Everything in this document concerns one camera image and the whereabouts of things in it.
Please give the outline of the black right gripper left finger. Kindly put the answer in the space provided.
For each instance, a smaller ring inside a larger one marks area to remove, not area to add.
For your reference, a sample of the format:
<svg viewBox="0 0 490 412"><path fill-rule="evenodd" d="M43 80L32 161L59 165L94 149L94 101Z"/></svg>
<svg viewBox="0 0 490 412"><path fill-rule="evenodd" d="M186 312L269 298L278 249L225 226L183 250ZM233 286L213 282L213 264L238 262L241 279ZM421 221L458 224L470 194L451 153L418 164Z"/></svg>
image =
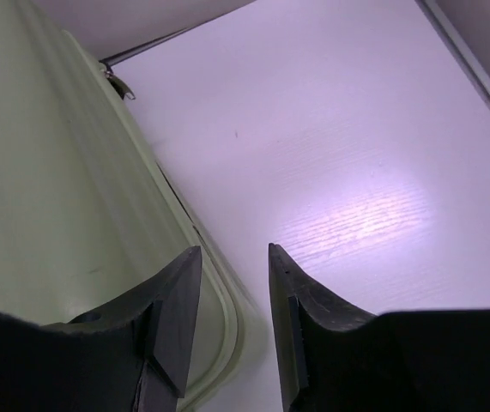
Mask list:
<svg viewBox="0 0 490 412"><path fill-rule="evenodd" d="M185 395L202 280L192 246L68 323L0 313L0 411L174 411Z"/></svg>

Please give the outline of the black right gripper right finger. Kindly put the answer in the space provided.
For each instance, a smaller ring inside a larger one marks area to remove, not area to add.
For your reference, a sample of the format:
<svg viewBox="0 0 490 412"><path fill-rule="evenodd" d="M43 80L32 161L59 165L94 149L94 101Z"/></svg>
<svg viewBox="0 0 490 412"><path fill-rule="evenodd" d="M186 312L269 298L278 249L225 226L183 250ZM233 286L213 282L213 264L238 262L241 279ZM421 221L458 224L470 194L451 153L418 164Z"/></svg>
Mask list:
<svg viewBox="0 0 490 412"><path fill-rule="evenodd" d="M490 309L374 315L268 255L286 411L490 411Z"/></svg>

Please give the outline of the green hard-shell suitcase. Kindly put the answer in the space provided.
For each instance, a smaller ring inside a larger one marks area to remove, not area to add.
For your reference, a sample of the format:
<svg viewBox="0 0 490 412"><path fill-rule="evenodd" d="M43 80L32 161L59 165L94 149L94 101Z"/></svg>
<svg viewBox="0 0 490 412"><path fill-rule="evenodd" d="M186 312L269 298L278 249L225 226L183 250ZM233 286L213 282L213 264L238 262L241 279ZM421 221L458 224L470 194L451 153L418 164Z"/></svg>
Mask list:
<svg viewBox="0 0 490 412"><path fill-rule="evenodd" d="M266 342L251 296L155 159L120 81L29 1L0 1L0 313L68 323L202 252L194 411Z"/></svg>

